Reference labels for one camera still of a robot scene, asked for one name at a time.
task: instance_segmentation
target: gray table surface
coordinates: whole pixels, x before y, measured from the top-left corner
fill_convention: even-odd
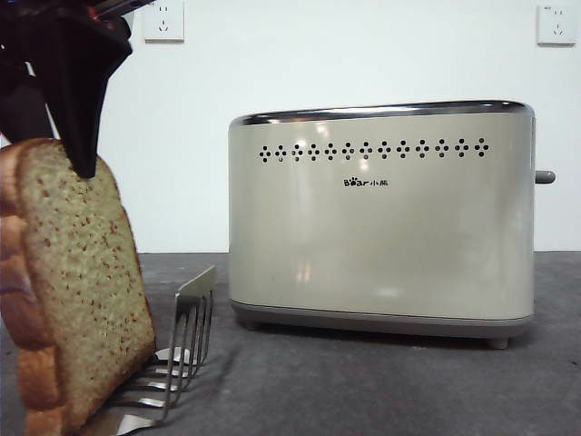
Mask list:
[[[505,351],[480,340],[234,319],[225,255],[141,256],[158,344],[172,293],[218,263],[211,349],[168,425],[146,435],[581,435],[581,253],[536,254],[536,318]],[[22,434],[2,332],[2,435]]]

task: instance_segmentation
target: toaster brand logo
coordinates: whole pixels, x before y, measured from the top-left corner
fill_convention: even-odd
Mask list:
[[[388,180],[360,180],[358,177],[351,177],[350,179],[343,179],[343,185],[346,188],[349,188],[351,186],[354,187],[387,187],[389,186],[389,181]]]

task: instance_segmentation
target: bread crust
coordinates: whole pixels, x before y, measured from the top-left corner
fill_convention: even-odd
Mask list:
[[[71,434],[84,424],[71,422],[67,413],[63,384],[59,380],[59,350],[34,293],[38,279],[27,263],[23,242],[27,222],[19,198],[19,163],[27,150],[53,142],[56,140],[34,139],[0,149],[0,311],[20,349],[18,380],[27,409],[27,436]],[[149,305],[145,304],[151,319]],[[128,365],[127,372],[113,380],[108,392],[93,401],[91,413],[101,407],[111,392],[138,370],[154,351],[153,339]]]

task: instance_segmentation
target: bread slice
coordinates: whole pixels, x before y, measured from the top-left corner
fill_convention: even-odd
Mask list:
[[[103,160],[60,142],[0,150],[0,310],[19,347],[26,434],[77,431],[155,351],[133,234]]]

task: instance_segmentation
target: wall outlet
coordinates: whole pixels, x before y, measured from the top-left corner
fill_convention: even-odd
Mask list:
[[[183,0],[155,0],[142,11],[145,42],[183,42]]]
[[[577,10],[574,5],[539,5],[537,7],[537,44],[574,45]]]

